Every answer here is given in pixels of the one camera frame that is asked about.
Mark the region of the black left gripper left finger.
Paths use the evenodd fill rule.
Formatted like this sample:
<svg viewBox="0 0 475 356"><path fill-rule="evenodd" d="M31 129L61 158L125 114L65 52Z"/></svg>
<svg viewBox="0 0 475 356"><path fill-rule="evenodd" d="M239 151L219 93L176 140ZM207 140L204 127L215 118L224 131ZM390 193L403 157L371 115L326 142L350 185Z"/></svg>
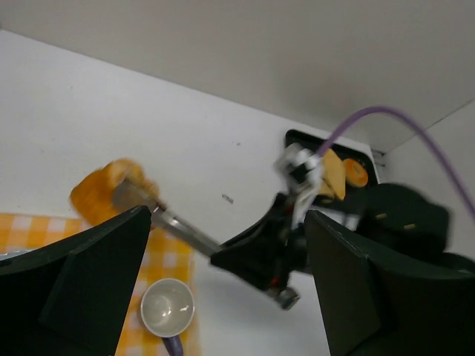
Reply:
<svg viewBox="0 0 475 356"><path fill-rule="evenodd" d="M2 355L114 355L151 227L146 207L1 262Z"/></svg>

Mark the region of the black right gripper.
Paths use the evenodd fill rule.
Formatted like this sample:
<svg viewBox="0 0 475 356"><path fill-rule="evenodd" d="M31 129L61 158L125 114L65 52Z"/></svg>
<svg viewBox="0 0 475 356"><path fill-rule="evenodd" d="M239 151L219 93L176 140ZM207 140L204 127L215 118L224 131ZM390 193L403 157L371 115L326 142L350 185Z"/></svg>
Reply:
<svg viewBox="0 0 475 356"><path fill-rule="evenodd" d="M301 222L292 227L293 212L293 197L277 193L259 221L224 242L210 257L212 266L239 277L283 310L291 309L300 299L289 286L291 273L312 273L304 227Z"/></svg>

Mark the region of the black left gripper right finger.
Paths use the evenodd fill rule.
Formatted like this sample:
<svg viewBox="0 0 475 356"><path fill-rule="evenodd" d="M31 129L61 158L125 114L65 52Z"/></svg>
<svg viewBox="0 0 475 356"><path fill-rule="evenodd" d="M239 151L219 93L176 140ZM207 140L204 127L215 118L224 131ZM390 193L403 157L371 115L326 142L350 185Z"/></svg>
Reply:
<svg viewBox="0 0 475 356"><path fill-rule="evenodd" d="M423 262L318 211L304 230L332 355L474 353L473 260Z"/></svg>

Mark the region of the orange croissant bread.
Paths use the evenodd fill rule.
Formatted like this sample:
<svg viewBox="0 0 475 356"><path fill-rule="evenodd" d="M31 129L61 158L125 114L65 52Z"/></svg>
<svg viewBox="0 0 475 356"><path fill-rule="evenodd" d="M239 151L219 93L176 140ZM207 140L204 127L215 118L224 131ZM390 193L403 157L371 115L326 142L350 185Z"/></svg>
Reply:
<svg viewBox="0 0 475 356"><path fill-rule="evenodd" d="M159 197L158 185L145 176L142 166L132 159L122 158L87 175L71 191L71 205L89 225L100 225L119 214L113 206L112 196L115 188L125 180L138 184L152 197Z"/></svg>

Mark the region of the oval bread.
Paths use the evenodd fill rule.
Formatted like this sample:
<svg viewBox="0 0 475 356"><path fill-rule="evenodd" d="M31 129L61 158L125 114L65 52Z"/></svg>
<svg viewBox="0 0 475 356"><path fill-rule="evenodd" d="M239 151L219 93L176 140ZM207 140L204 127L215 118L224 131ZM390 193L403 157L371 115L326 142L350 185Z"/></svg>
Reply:
<svg viewBox="0 0 475 356"><path fill-rule="evenodd" d="M332 149L322 158L324 164L323 182L319 195L343 200L346 195L346 171L343 161Z"/></svg>

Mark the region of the metal tongs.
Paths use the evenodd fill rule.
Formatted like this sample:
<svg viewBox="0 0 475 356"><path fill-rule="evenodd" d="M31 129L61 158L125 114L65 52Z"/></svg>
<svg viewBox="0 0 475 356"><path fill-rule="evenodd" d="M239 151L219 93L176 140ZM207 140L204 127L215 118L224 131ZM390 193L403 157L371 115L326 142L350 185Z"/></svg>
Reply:
<svg viewBox="0 0 475 356"><path fill-rule="evenodd" d="M206 257L221 250L217 241L179 217L164 202L131 181L124 180L114 189L112 203L119 212L138 205L146 206L151 212L153 227L167 231Z"/></svg>

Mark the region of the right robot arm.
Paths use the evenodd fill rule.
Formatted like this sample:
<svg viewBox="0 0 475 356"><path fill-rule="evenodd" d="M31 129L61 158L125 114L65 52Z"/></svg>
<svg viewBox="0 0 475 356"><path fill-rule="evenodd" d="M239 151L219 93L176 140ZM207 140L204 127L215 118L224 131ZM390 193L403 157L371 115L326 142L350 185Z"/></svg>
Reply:
<svg viewBox="0 0 475 356"><path fill-rule="evenodd" d="M312 209L298 211L302 197L311 195L309 186L277 194L260 220L211 254L211 265L263 292L281 309L291 309L300 298L288 284L291 273L311 272L303 221ZM445 250L449 211L412 188L380 183L353 188L343 200L319 194L313 202L341 212L342 225L349 217L357 217L357 234L394 251L456 271L474 271L473 261Z"/></svg>

